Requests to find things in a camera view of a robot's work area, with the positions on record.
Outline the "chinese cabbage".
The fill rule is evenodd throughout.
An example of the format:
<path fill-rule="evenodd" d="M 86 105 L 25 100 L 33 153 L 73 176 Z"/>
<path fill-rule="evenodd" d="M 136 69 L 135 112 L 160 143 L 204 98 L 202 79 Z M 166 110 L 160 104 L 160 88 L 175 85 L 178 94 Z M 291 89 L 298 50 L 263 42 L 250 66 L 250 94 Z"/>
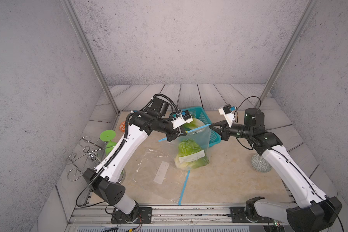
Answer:
<path fill-rule="evenodd" d="M 206 156 L 202 157 L 198 160 L 195 160 L 195 161 L 183 162 L 183 163 L 180 163 L 179 156 L 177 156 L 175 158 L 176 168 L 181 169 L 181 170 L 185 170 L 185 171 L 190 171 L 190 170 L 197 169 L 197 168 L 200 168 L 203 166 L 207 166 L 209 163 L 210 163 L 209 159 Z"/>
<path fill-rule="evenodd" d="M 199 128 L 201 126 L 204 126 L 205 124 L 199 120 L 199 119 L 196 119 L 196 118 L 193 118 L 193 121 L 190 122 L 190 123 L 186 123 L 183 125 L 183 128 L 186 130 L 186 131 L 191 131 L 193 129 L 196 129 L 196 128 Z"/>
<path fill-rule="evenodd" d="M 179 157 L 186 157 L 197 152 L 202 151 L 203 149 L 192 139 L 183 140 L 179 143 L 178 146 L 178 155 Z"/>

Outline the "clear zipper bag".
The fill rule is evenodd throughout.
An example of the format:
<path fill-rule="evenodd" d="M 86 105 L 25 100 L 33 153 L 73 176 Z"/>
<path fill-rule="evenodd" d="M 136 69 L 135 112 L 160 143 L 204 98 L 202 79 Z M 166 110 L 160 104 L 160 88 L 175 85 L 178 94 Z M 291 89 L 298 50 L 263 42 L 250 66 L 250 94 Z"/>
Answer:
<path fill-rule="evenodd" d="M 162 151 L 146 148 L 132 171 L 140 203 L 179 205 L 187 171 L 178 169 L 174 158 Z"/>
<path fill-rule="evenodd" d="M 211 130 L 206 124 L 171 142 L 166 138 L 159 142 L 164 144 L 165 152 L 174 158 L 176 168 L 190 171 L 210 164 L 210 137 Z"/>

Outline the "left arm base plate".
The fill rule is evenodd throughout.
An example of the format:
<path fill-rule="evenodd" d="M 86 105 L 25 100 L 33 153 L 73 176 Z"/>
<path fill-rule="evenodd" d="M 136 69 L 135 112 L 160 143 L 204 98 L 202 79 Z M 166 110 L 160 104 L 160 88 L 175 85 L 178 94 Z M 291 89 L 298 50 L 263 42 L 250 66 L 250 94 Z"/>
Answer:
<path fill-rule="evenodd" d="M 136 207 L 130 214 L 114 209 L 111 214 L 112 224 L 150 224 L 152 220 L 151 207 Z"/>

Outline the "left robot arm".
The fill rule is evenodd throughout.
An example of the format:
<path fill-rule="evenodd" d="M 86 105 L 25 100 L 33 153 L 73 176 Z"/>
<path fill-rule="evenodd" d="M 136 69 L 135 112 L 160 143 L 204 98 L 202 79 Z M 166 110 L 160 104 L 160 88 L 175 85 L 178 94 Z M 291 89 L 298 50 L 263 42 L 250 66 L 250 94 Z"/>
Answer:
<path fill-rule="evenodd" d="M 179 110 L 164 94 L 155 94 L 138 111 L 129 113 L 125 119 L 125 132 L 114 149 L 95 168 L 88 168 L 84 178 L 88 188 L 107 204 L 118 209 L 126 220 L 134 221 L 138 216 L 138 203 L 126 194 L 118 183 L 119 177 L 134 152 L 153 131 L 166 135 L 168 142 L 187 135 L 184 124 L 193 118 L 189 111 Z"/>

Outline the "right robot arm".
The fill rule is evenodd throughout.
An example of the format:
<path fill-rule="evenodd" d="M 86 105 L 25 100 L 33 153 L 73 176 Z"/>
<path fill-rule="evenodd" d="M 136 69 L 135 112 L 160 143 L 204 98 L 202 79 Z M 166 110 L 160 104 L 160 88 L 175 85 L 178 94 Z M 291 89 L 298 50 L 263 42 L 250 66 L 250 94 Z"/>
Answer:
<path fill-rule="evenodd" d="M 277 172 L 295 199 L 295 204 L 284 204 L 254 197 L 246 202 L 245 218 L 252 223 L 271 218 L 289 224 L 296 232 L 320 232 L 333 226 L 339 219 L 341 202 L 316 186 L 289 155 L 281 140 L 265 129 L 264 113 L 256 108 L 246 109 L 244 123 L 238 124 L 236 107 L 227 104 L 218 111 L 225 119 L 209 128 L 224 141 L 230 137 L 246 139 Z"/>

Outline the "chinese cabbage top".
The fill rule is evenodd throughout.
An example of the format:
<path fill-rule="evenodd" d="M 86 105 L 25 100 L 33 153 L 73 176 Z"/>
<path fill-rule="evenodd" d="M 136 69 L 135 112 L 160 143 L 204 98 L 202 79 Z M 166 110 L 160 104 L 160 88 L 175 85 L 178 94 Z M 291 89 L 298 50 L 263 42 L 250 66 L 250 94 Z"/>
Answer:
<path fill-rule="evenodd" d="M 190 122 L 190 123 L 186 123 L 183 125 L 183 128 L 186 130 L 186 131 L 191 131 L 193 129 L 196 129 L 196 128 L 199 128 L 201 126 L 204 126 L 205 124 L 199 120 L 199 119 L 196 119 L 196 118 L 193 118 L 193 121 Z"/>

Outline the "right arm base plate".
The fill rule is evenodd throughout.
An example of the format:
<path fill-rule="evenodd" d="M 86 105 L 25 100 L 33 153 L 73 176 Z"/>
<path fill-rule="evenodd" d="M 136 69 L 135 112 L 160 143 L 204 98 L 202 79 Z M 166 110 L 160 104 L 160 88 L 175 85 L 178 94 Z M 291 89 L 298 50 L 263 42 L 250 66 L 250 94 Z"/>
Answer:
<path fill-rule="evenodd" d="M 262 217 L 255 212 L 250 212 L 244 207 L 230 207 L 230 213 L 227 214 L 232 219 L 232 223 L 273 223 L 274 220 L 268 217 Z"/>

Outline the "teal plastic basket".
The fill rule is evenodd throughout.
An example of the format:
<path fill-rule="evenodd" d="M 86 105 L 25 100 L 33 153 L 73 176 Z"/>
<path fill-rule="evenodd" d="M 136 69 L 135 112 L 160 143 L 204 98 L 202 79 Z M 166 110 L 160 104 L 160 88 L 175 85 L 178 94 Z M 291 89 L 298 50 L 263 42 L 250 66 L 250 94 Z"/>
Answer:
<path fill-rule="evenodd" d="M 212 124 L 210 118 L 208 117 L 207 113 L 205 110 L 200 107 L 200 106 L 195 106 L 195 107 L 190 107 L 190 108 L 185 108 L 183 111 L 188 110 L 189 113 L 193 118 L 199 119 L 202 121 L 204 124 Z M 209 140 L 209 148 L 212 146 L 219 144 L 221 142 L 221 136 L 218 135 L 216 132 L 211 130 L 210 134 L 210 140 Z"/>

